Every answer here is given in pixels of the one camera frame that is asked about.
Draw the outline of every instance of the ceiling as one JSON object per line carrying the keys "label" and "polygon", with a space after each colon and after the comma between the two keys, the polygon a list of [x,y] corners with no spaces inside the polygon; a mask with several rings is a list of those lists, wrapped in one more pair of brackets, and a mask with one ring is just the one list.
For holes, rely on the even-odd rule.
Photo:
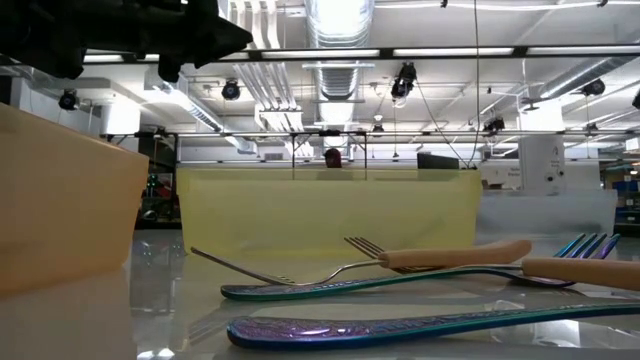
{"label": "ceiling", "polygon": [[[457,0],[456,3],[473,4],[473,1]],[[482,5],[554,5],[585,1],[484,1]],[[439,1],[395,1],[379,0],[376,5],[433,4]],[[280,43],[286,48],[308,47],[304,1],[278,1],[278,33]],[[596,6],[546,11],[488,11],[478,10],[479,45],[534,45],[534,44],[610,44],[640,39],[640,5]],[[429,8],[376,8],[369,36],[374,47],[400,46],[475,46],[474,11],[448,7]],[[468,121],[479,108],[483,109],[515,86],[526,83],[531,86],[549,81],[568,71],[584,59],[549,58],[482,60],[419,60],[415,62],[419,87],[427,104],[446,130],[468,129]],[[360,77],[358,99],[355,106],[352,129],[370,129],[373,116],[383,116],[386,130],[432,129],[433,122],[419,89],[414,89],[404,108],[392,107],[388,95],[390,82],[399,71],[401,61],[369,61],[375,67],[365,69]],[[314,79],[310,71],[302,69],[303,62],[288,62],[286,69],[296,101],[302,106],[303,124],[312,126],[318,119],[317,98]],[[479,66],[479,84],[476,68]],[[106,76],[120,82],[147,99],[144,107],[152,110],[143,116],[147,124],[161,124],[177,131],[197,131],[195,120],[179,107],[155,101],[140,83],[148,65],[87,66],[83,76]],[[243,131],[259,130],[253,120],[255,102],[246,89],[237,101],[225,101],[221,96],[225,79],[236,78],[232,64],[209,64],[200,69],[184,66],[183,75],[191,83],[191,96],[195,96],[216,113],[225,124]],[[640,59],[605,75],[607,86],[603,96],[621,87],[640,80]],[[598,116],[614,113],[631,107],[631,101],[640,85],[606,97],[587,109],[571,111],[584,103],[584,98],[566,95],[562,98],[565,107],[565,126],[572,127]],[[515,106],[504,109],[508,129],[515,129],[517,116]],[[640,116],[615,123],[613,128],[628,128],[640,125]]]}

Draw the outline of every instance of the plastic bin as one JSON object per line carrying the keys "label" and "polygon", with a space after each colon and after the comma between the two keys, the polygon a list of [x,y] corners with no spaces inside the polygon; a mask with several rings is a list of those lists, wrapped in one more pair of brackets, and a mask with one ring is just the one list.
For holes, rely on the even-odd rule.
{"label": "plastic bin", "polygon": [[481,192],[477,171],[178,169],[186,248],[231,257],[470,246]]}
{"label": "plastic bin", "polygon": [[117,269],[148,158],[0,104],[0,296]]}

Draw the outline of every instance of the wooden handle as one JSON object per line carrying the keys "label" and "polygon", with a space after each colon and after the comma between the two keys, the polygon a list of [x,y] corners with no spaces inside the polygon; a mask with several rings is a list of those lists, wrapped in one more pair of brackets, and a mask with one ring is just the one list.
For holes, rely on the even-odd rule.
{"label": "wooden handle", "polygon": [[453,250],[399,250],[378,255],[382,267],[456,267],[473,264],[510,264],[531,251],[531,241],[499,241],[489,245]]}
{"label": "wooden handle", "polygon": [[627,290],[640,290],[640,263],[592,259],[528,258],[526,276],[582,282]]}

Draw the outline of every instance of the cable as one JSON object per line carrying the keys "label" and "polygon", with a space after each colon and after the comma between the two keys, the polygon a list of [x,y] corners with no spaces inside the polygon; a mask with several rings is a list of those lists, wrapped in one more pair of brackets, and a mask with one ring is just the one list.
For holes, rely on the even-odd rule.
{"label": "cable", "polygon": [[438,133],[440,133],[440,136],[442,136],[442,138],[444,139],[444,142],[447,143],[447,145],[449,145],[449,147],[456,154],[458,159],[460,159],[460,161],[462,161],[462,163],[467,168],[469,168],[469,163],[464,161],[462,156],[460,156],[460,154],[458,154],[458,152],[453,147],[453,145],[451,145],[451,142],[449,141],[449,139],[447,139],[447,137],[442,133],[442,130],[440,129],[440,125],[438,125],[438,122],[436,121],[435,116],[433,116],[433,113],[431,112],[431,108],[429,107],[429,103],[427,102],[427,98],[424,96],[424,93],[422,92],[422,87],[420,86],[420,82],[418,81],[418,77],[417,76],[416,76],[416,82],[418,83],[418,90],[420,91],[420,96],[422,96],[422,101],[424,102],[424,105],[427,107],[427,112],[429,113],[429,117],[431,117],[431,121],[433,121],[433,124],[436,126],[436,129],[438,130]]}
{"label": "cable", "polygon": [[393,106],[393,158],[398,155],[398,127],[397,127],[396,107]]}
{"label": "cable", "polygon": [[[380,103],[378,104],[378,108],[376,109],[376,112],[373,114],[373,116],[376,116],[376,115],[380,114],[380,109],[382,108],[382,103],[384,103],[384,100],[387,98],[387,93],[388,92],[389,92],[389,86],[387,85],[387,88],[384,90],[384,93],[383,93],[382,97],[380,98]],[[373,121],[371,123],[371,127],[369,128],[369,131],[373,130],[374,125],[375,125],[375,121]]]}
{"label": "cable", "polygon": [[471,152],[471,159],[467,164],[467,168],[471,167],[473,158],[476,156],[476,149],[478,148],[478,136],[480,135],[480,35],[478,31],[478,0],[473,0],[473,22],[476,32],[476,118],[478,119],[478,126],[476,126],[476,139],[473,142],[473,151]]}

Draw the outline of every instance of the fork handle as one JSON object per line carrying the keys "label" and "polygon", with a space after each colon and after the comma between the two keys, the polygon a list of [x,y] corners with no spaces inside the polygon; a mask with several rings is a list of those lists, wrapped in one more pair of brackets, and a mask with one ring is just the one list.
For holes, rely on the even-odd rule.
{"label": "fork handle", "polygon": [[398,250],[378,255],[385,268],[411,266],[456,267],[474,264],[510,264],[531,251],[531,241],[499,241],[467,249]]}
{"label": "fork handle", "polygon": [[526,276],[640,290],[639,262],[527,258],[522,261],[522,272]]}

